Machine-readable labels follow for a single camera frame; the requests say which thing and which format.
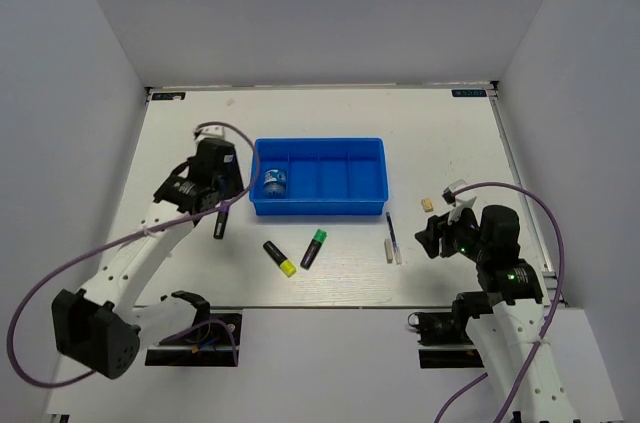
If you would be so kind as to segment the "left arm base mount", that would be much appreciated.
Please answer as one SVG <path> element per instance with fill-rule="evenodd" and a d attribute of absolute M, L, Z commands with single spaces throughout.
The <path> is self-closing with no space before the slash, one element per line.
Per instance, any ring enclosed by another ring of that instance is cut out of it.
<path fill-rule="evenodd" d="M 240 356 L 243 314 L 238 311 L 212 312 L 222 321 L 231 336 L 219 323 L 209 323 L 189 335 L 164 342 L 146 350 L 146 367 L 216 368 L 236 367 Z"/>

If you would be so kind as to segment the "blue white tape roll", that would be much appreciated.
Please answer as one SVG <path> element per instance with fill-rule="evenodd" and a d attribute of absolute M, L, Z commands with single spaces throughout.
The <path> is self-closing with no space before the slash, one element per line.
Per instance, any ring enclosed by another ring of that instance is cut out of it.
<path fill-rule="evenodd" d="M 282 199 L 287 194 L 287 172 L 280 168 L 265 171 L 262 195 L 268 199 Z"/>

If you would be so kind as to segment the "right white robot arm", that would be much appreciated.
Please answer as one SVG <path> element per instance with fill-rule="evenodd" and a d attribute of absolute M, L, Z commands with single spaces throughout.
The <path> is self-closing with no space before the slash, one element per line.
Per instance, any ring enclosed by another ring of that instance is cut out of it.
<path fill-rule="evenodd" d="M 503 406 L 500 422 L 578 422 L 542 331 L 550 316 L 534 268 L 520 256 L 517 213 L 491 205 L 476 216 L 454 209 L 428 219 L 416 240 L 432 258 L 463 256 L 480 288 L 456 296 L 447 313 L 408 318 L 425 347 L 471 344 Z"/>

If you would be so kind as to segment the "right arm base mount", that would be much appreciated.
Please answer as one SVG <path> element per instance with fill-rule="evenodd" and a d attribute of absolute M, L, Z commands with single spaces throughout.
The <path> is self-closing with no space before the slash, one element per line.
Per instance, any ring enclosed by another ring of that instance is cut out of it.
<path fill-rule="evenodd" d="M 407 325 L 418 336 L 421 369 L 483 369 L 471 340 L 456 329 L 451 313 L 412 312 Z"/>

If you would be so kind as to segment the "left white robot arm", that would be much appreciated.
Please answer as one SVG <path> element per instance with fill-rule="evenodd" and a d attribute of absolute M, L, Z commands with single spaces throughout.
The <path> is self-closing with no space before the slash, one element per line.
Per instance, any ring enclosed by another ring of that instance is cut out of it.
<path fill-rule="evenodd" d="M 123 375 L 138 352 L 176 335 L 199 342 L 211 330 L 210 304 L 176 290 L 144 308 L 138 297 L 203 212 L 244 189 L 235 146 L 204 137 L 153 195 L 140 238 L 122 244 L 79 290 L 61 291 L 52 303 L 55 341 L 66 357 L 109 378 Z"/>

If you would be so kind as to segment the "purple cap black highlighter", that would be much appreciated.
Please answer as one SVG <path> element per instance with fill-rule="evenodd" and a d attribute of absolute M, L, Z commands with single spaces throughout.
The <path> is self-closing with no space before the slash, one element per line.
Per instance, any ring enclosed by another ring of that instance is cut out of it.
<path fill-rule="evenodd" d="M 229 218 L 229 204 L 224 202 L 220 205 L 217 212 L 216 222 L 213 231 L 213 238 L 215 240 L 222 240 L 225 235 L 227 223 Z"/>

